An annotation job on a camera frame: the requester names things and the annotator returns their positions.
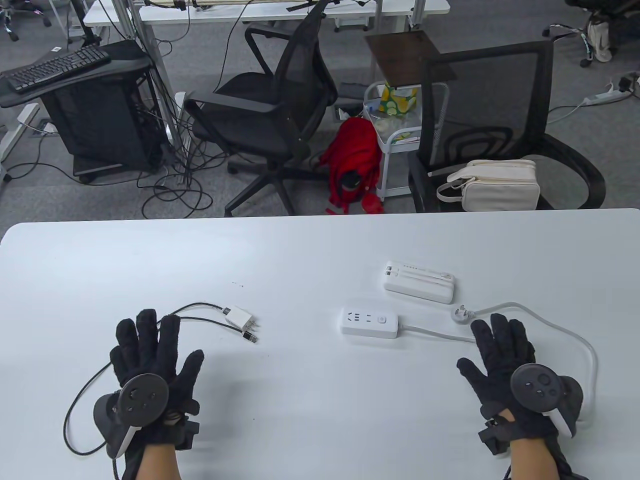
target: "white desk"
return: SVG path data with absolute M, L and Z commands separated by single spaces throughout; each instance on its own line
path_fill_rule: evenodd
M 455 274 L 456 303 L 518 301 L 591 341 L 601 361 L 596 419 L 564 451 L 589 478 L 633 478 L 639 237 L 635 210 L 17 225 L 0 244 L 0 478 L 111 479 L 104 451 L 66 450 L 68 405 L 108 360 L 120 319 L 197 300 L 243 306 L 261 329 L 250 344 L 211 324 L 183 325 L 179 363 L 205 352 L 201 433 L 179 453 L 184 479 L 501 478 L 508 461 L 478 440 L 479 403 L 455 366 L 479 361 L 474 346 L 338 332 L 345 300 L 372 296 L 407 323 L 468 334 L 446 306 L 383 292 L 388 259 Z M 539 361 L 584 384 L 582 346 L 514 315 Z M 76 447 L 99 443 L 93 403 L 114 389 L 109 371 L 79 403 Z
M 110 26 L 113 21 L 118 24 L 118 15 L 113 8 L 111 0 L 95 1 L 84 18 L 84 23 L 88 27 Z M 395 17 L 394 31 L 404 31 L 404 24 L 407 16 L 412 14 L 415 0 L 385 0 L 382 5 L 382 16 Z M 242 21 L 269 21 L 269 20 L 300 20 L 305 18 L 308 10 L 301 9 L 288 12 L 287 7 L 300 4 L 301 2 L 273 2 L 254 3 L 246 6 L 242 14 Z M 192 6 L 188 11 L 180 11 L 177 8 L 159 8 L 156 6 L 144 6 L 140 9 L 140 18 L 145 23 L 145 32 L 151 44 L 151 48 L 157 50 L 157 38 L 154 32 L 154 25 L 162 24 L 186 24 L 189 21 L 193 24 L 206 22 L 235 22 L 245 5 L 218 5 L 203 12 L 198 12 Z M 450 7 L 447 0 L 426 0 L 424 15 L 437 15 L 449 13 Z M 324 10 L 328 18 L 332 19 L 354 19 L 361 17 L 375 16 L 376 2 L 371 1 L 360 6 L 354 1 L 342 0 L 338 5 L 330 4 Z M 164 59 L 159 51 L 154 55 L 157 58 L 156 67 L 163 83 L 167 87 L 168 93 L 174 98 L 179 110 L 176 115 L 180 115 L 182 103 L 186 92 L 175 92 L 171 86 L 169 75 L 166 72 Z M 166 122 L 169 116 L 163 115 Z

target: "chair seat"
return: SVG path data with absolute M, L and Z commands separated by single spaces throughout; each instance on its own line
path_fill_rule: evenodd
M 277 100 L 272 80 L 272 77 L 261 73 L 240 74 L 216 90 L 216 93 L 274 104 Z M 292 157 L 274 122 L 266 115 L 214 104 L 204 104 L 202 112 L 234 149 L 283 161 Z M 194 122 L 193 134 L 201 140 L 215 142 L 199 122 Z

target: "hand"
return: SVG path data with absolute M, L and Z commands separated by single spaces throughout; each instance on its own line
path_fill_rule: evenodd
M 527 340 L 524 325 L 500 314 L 491 315 L 491 328 L 483 320 L 475 320 L 471 330 L 476 338 L 487 375 L 468 358 L 458 360 L 458 369 L 471 384 L 483 407 L 507 410 L 526 438 L 543 438 L 557 434 L 557 429 L 544 415 L 524 408 L 511 393 L 511 375 L 523 364 L 536 361 L 533 345 Z
M 198 403 L 193 400 L 193 387 L 204 354 L 196 350 L 184 361 L 180 374 L 176 375 L 178 360 L 178 334 L 180 317 L 169 315 L 160 322 L 160 339 L 155 310 L 142 310 L 136 324 L 131 319 L 122 320 L 116 327 L 118 346 L 110 353 L 111 363 L 122 387 L 131 378 L 143 373 L 154 373 L 169 385 L 169 398 L 162 416 L 136 433 L 136 447 L 147 444 L 170 444 L 173 438 L 168 428 L 184 420 L 185 413 L 198 413 Z

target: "power outlet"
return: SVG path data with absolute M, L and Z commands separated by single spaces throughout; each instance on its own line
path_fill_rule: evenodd
M 394 339 L 398 335 L 398 315 L 360 305 L 347 305 L 340 313 L 340 330 L 346 335 Z
M 615 102 L 616 100 L 624 99 L 629 95 L 631 95 L 630 92 L 621 92 L 615 88 L 611 88 L 611 90 L 609 90 L 608 92 L 585 97 L 582 101 L 582 106 L 587 107 L 590 105 L 600 105 L 603 103 Z

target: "red backpack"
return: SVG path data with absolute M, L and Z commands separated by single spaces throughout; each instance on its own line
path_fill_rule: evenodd
M 348 118 L 335 139 L 320 157 L 329 166 L 329 201 L 344 213 L 349 204 L 362 201 L 366 213 L 384 213 L 375 194 L 380 176 L 380 157 L 376 129 L 364 118 Z

